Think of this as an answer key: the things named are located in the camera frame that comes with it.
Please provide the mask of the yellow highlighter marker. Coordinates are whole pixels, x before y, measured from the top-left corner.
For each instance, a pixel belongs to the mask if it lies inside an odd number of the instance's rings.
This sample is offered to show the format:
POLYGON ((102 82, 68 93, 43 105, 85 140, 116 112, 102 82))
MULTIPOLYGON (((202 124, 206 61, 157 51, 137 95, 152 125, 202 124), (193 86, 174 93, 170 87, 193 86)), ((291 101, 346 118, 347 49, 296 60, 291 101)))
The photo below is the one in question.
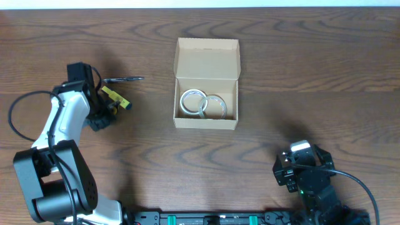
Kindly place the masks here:
POLYGON ((109 89, 107 86, 103 86, 101 88, 101 91, 106 93, 108 95, 108 97, 110 99, 112 99, 114 102, 118 102, 119 105, 126 109, 126 110, 130 110, 132 108, 132 104, 125 99, 124 97, 122 97, 120 94, 118 94, 116 91, 113 91, 111 89, 109 89))

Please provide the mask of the white tape roll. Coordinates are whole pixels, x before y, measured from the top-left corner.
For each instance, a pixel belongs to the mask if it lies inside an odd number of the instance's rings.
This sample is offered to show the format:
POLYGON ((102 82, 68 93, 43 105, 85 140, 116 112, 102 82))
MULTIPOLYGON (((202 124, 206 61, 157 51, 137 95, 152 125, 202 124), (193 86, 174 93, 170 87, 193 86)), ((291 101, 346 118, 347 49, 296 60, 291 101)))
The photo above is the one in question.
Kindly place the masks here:
POLYGON ((201 105, 201 109, 205 111, 208 104, 202 103, 201 101, 207 97, 206 93, 198 89, 188 89, 184 91, 179 99, 179 105, 182 112, 189 116, 198 116, 198 106, 201 105))

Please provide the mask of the grey tape roll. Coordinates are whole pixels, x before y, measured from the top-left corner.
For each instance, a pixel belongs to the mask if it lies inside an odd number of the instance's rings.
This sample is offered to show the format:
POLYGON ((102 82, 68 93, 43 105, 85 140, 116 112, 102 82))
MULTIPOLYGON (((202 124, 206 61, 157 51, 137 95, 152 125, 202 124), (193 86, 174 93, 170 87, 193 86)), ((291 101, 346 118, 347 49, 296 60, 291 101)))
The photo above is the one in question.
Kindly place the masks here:
POLYGON ((207 96, 198 105, 198 113, 202 119, 225 119, 228 113, 226 103, 219 96, 207 96))

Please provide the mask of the brown cardboard box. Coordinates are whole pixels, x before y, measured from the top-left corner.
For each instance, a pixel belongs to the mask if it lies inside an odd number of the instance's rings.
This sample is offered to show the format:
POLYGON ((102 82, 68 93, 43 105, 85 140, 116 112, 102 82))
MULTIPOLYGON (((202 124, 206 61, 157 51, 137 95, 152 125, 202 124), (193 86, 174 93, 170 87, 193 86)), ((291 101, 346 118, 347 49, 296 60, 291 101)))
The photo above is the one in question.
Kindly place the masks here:
POLYGON ((238 92, 241 73, 237 39, 183 38, 177 40, 174 59, 175 94, 173 121, 177 128, 234 130, 239 120, 238 92), (202 119, 182 112, 184 91, 198 89, 219 96, 227 106, 225 119, 202 119))

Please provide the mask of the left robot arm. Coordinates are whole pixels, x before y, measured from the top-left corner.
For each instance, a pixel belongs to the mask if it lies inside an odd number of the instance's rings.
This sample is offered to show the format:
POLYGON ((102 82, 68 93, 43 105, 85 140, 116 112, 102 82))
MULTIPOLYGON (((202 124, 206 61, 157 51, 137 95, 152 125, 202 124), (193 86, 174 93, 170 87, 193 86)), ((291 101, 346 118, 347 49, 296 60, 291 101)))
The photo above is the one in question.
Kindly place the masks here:
POLYGON ((123 224, 121 203, 98 193, 78 146, 100 84, 66 82, 49 93, 51 112, 30 149, 13 159, 26 206, 37 223, 123 224))

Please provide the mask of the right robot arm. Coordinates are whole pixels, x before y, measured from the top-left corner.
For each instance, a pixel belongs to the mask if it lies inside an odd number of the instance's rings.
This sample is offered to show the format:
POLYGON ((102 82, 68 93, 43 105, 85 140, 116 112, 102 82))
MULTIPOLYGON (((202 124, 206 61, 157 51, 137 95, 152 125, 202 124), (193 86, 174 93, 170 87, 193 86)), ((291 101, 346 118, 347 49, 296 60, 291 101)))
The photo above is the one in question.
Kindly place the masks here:
POLYGON ((338 171, 331 154, 307 140, 290 144, 283 152, 287 166, 276 157, 272 171, 277 183, 286 186, 290 193, 299 193, 304 209, 289 214, 289 224, 370 224, 366 211, 350 209, 343 205, 331 184, 331 177, 340 174, 355 180, 365 190, 358 178, 338 171))

